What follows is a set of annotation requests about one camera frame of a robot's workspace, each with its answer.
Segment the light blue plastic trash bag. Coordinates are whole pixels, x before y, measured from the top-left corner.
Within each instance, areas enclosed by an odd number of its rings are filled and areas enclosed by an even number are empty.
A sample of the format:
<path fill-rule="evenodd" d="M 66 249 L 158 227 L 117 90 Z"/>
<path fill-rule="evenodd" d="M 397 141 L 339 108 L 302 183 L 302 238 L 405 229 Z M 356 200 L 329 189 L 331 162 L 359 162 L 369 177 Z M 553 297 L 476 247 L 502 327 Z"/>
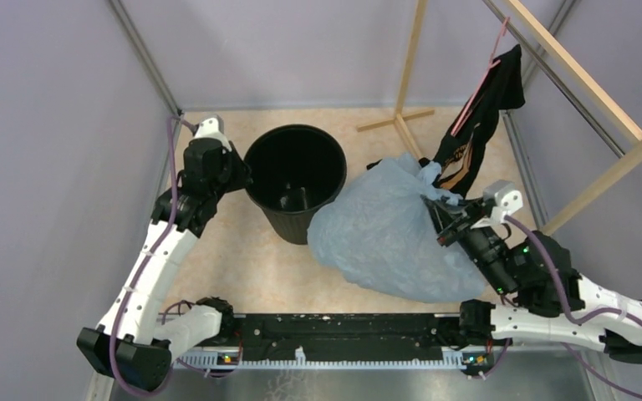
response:
<path fill-rule="evenodd" d="M 462 196 L 437 189 L 436 162 L 383 159 L 319 209 L 308 228 L 314 259 L 359 287 L 423 303 L 463 302 L 487 284 L 457 243 L 443 247 L 424 201 Z"/>

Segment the black plastic trash bin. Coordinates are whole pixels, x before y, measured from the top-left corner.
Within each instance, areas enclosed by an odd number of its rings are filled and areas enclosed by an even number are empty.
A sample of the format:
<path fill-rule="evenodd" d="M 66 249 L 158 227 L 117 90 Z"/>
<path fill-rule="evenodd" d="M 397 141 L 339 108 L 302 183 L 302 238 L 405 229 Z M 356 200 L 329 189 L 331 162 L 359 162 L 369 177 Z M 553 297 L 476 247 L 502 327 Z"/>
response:
<path fill-rule="evenodd" d="M 341 144 L 318 127 L 287 124 L 255 139 L 244 161 L 251 168 L 249 199 L 280 238 L 307 245 L 314 215 L 344 187 L 348 165 Z"/>

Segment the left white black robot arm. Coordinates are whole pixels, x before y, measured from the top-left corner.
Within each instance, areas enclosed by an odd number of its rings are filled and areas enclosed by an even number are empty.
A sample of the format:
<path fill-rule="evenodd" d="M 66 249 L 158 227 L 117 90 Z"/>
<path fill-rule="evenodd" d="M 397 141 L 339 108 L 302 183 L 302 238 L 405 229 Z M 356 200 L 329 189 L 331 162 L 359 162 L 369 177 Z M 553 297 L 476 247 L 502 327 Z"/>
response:
<path fill-rule="evenodd" d="M 181 263 L 217 213 L 218 201 L 250 182 L 250 169 L 234 144 L 220 135 L 191 140 L 171 188 L 155 203 L 147 237 L 124 286 L 95 327 L 76 344 L 95 372 L 139 397 L 161 392 L 172 364 L 210 340 L 238 340 L 232 306 L 219 297 L 195 302 L 170 322 L 159 311 Z"/>

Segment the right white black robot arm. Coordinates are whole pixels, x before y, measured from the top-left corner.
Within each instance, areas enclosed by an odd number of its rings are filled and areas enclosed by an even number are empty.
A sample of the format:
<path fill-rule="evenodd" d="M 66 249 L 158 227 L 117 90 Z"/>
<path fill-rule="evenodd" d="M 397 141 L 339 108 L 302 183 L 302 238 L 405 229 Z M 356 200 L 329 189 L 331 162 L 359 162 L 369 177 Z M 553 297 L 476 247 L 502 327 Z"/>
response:
<path fill-rule="evenodd" d="M 522 194 L 509 190 L 471 200 L 425 196 L 437 241 L 458 245 L 505 306 L 470 300 L 456 331 L 468 344 L 534 340 L 600 351 L 642 364 L 642 299 L 603 287 L 573 267 L 568 249 L 513 218 Z"/>

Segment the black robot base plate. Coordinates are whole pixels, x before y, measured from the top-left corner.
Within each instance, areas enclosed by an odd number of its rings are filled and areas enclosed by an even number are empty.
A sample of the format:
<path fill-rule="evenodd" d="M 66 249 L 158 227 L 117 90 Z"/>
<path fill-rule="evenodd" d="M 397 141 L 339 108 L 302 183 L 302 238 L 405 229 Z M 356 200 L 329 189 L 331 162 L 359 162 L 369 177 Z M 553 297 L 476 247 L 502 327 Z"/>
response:
<path fill-rule="evenodd" d="M 485 346 L 457 315 L 434 313 L 238 314 L 203 348 L 242 351 L 245 362 L 291 361 L 302 349 L 311 362 L 434 361 L 446 352 Z"/>

